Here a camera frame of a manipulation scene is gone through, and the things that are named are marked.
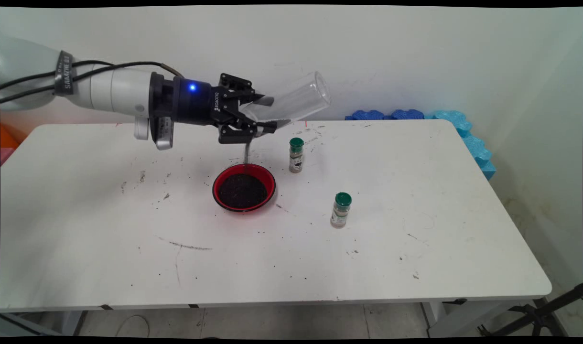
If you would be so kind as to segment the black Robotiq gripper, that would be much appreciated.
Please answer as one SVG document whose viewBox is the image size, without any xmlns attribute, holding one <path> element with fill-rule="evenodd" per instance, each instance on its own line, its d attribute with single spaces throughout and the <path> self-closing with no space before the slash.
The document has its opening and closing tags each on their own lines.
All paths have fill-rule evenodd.
<svg viewBox="0 0 583 344">
<path fill-rule="evenodd" d="M 255 104 L 271 107 L 274 97 L 259 94 L 252 82 L 230 74 L 221 74 L 219 87 L 223 99 L 237 100 L 240 105 Z M 253 139 L 274 134 L 276 130 L 292 123 L 291 119 L 261 120 L 253 115 L 230 119 L 216 110 L 217 86 L 176 76 L 166 80 L 152 72 L 150 76 L 150 126 L 158 126 L 160 119 L 168 118 L 173 123 L 218 127 L 221 144 L 248 144 Z"/>
</svg>

